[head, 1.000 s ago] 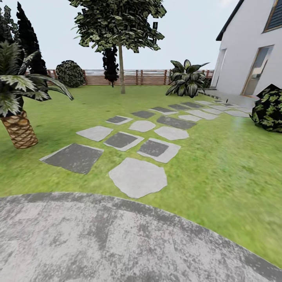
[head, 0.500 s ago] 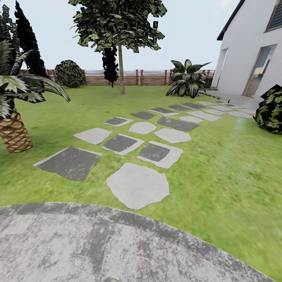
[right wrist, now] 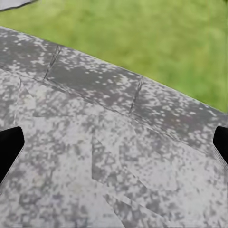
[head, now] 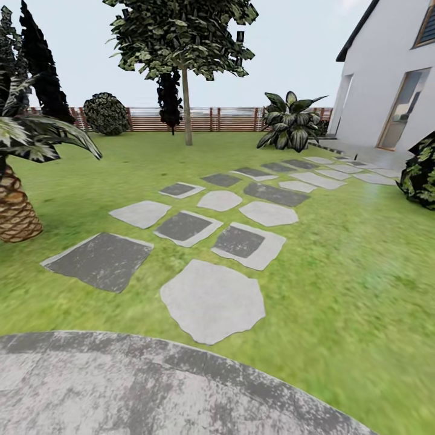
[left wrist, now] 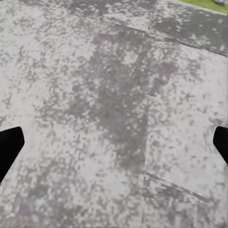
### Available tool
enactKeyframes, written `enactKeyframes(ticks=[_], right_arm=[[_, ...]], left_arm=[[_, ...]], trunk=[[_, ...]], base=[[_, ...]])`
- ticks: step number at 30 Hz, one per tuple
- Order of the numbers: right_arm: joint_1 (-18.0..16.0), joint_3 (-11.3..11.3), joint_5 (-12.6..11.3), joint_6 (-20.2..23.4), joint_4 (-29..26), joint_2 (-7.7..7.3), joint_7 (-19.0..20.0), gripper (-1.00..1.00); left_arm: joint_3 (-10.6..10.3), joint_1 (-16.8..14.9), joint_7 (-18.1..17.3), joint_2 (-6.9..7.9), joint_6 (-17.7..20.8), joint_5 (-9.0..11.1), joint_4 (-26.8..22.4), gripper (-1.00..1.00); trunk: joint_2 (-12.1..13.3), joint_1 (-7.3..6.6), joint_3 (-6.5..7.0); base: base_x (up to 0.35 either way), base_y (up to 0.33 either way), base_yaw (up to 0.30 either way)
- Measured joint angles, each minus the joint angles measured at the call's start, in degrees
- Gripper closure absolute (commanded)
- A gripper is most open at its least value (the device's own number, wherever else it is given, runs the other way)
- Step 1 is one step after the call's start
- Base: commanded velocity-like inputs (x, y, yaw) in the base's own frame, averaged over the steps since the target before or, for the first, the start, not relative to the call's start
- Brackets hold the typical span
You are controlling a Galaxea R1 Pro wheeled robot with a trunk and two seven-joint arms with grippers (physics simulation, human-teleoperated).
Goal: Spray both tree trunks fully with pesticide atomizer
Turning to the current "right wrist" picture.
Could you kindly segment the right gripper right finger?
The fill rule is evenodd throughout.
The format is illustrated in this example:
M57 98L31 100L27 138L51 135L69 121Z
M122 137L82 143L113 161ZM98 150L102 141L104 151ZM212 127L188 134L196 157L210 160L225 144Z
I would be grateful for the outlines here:
M222 126L216 128L213 144L228 164L228 128Z

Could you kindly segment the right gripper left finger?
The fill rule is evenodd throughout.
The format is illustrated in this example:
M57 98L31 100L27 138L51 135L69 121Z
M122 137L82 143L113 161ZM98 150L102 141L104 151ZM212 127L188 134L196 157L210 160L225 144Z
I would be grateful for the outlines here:
M0 132L0 184L25 144L20 126Z

